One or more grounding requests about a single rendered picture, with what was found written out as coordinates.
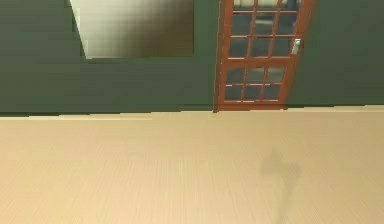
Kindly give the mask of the brown glass-paned room door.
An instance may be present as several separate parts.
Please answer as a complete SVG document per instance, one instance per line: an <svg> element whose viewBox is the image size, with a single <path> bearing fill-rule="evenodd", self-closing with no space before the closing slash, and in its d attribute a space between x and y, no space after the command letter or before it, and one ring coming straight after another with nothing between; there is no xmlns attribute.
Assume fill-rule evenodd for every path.
<svg viewBox="0 0 384 224"><path fill-rule="evenodd" d="M215 112L288 107L318 1L220 0Z"/></svg>

